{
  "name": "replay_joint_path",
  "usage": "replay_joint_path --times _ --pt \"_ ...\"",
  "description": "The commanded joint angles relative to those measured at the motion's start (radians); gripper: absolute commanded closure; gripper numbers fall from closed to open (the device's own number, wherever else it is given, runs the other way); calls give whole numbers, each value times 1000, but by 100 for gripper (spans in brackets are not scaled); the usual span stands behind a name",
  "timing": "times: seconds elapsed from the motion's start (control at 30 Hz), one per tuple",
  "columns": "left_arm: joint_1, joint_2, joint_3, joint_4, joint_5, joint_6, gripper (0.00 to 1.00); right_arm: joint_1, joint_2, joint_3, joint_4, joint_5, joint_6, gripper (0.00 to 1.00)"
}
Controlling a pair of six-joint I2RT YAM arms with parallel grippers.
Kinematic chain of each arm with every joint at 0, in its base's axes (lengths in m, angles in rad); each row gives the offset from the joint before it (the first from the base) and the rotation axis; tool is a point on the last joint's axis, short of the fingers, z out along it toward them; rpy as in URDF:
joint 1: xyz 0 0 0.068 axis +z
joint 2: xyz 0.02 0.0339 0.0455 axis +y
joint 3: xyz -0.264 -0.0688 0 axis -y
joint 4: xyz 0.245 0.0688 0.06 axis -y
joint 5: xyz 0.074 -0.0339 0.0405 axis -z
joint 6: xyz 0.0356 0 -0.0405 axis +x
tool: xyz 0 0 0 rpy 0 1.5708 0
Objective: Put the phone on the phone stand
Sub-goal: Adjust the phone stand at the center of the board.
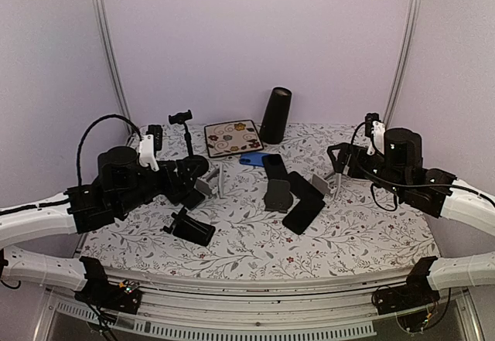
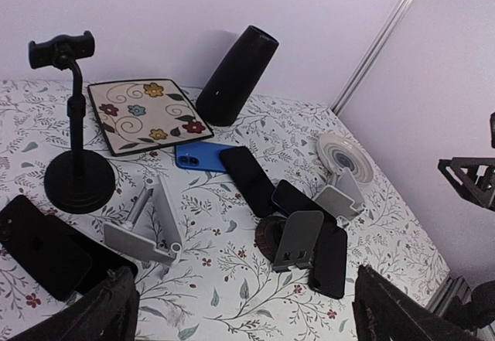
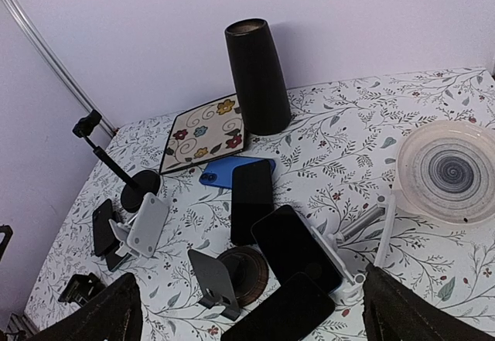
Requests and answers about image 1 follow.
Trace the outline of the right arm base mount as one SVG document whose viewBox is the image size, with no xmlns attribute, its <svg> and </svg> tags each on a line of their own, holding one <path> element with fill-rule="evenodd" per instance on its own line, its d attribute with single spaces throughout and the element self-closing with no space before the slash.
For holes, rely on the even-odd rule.
<svg viewBox="0 0 495 341">
<path fill-rule="evenodd" d="M 436 256 L 423 257 L 414 265 L 403 285 L 378 288 L 371 296 L 378 314 L 401 312 L 437 302 L 439 291 L 434 290 L 427 279 L 437 260 Z"/>
</svg>

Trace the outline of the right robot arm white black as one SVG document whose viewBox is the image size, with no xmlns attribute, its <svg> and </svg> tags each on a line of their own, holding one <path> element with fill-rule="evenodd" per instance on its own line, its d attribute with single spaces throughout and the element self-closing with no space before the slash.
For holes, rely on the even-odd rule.
<svg viewBox="0 0 495 341">
<path fill-rule="evenodd" d="M 335 173 L 369 180 L 372 190 L 391 193 L 395 206 L 404 203 L 431 217 L 494 233 L 493 196 L 450 172 L 424 168 L 420 134 L 407 128 L 382 131 L 378 121 L 359 126 L 370 139 L 370 147 L 353 141 L 329 146 L 327 154 Z M 417 306 L 430 291 L 493 285 L 494 254 L 424 257 L 414 265 L 406 283 L 399 296 L 407 307 Z"/>
</svg>

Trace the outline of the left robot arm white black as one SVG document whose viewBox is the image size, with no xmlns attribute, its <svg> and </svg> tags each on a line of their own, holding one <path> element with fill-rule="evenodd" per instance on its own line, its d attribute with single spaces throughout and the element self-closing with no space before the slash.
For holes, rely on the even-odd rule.
<svg viewBox="0 0 495 341">
<path fill-rule="evenodd" d="M 201 155 L 158 161 L 126 146 L 97 157 L 98 175 L 90 184 L 48 199 L 1 212 L 1 280 L 31 281 L 86 292 L 98 305 L 109 305 L 115 290 L 99 260 L 66 259 L 24 251 L 24 241 L 57 234 L 85 234 L 124 220 L 128 214 L 165 196 L 183 203 L 209 166 Z"/>
</svg>

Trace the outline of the dark grey folding phone stand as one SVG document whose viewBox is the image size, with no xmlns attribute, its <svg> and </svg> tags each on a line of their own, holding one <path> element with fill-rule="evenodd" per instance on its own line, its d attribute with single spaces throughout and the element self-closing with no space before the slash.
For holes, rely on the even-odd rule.
<svg viewBox="0 0 495 341">
<path fill-rule="evenodd" d="M 263 198 L 268 212 L 287 213 L 293 204 L 290 183 L 283 179 L 270 179 Z"/>
</svg>

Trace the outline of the blue edged black phone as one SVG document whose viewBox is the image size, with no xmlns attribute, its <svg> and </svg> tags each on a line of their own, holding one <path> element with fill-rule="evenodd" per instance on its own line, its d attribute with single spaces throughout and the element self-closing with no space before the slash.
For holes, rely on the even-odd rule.
<svg viewBox="0 0 495 341">
<path fill-rule="evenodd" d="M 325 206 L 323 194 L 298 172 L 292 171 L 288 174 L 290 191 L 301 201 L 318 207 L 320 210 Z"/>
</svg>

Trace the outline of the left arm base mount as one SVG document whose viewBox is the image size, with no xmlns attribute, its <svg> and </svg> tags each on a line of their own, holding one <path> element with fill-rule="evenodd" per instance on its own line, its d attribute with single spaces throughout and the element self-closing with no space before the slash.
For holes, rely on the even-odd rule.
<svg viewBox="0 0 495 341">
<path fill-rule="evenodd" d="M 74 298 L 79 302 L 103 309 L 136 315 L 142 301 L 142 291 L 137 281 L 124 280 L 112 284 L 103 266 L 96 258 L 81 256 L 84 266 L 85 285 L 75 291 Z"/>
</svg>

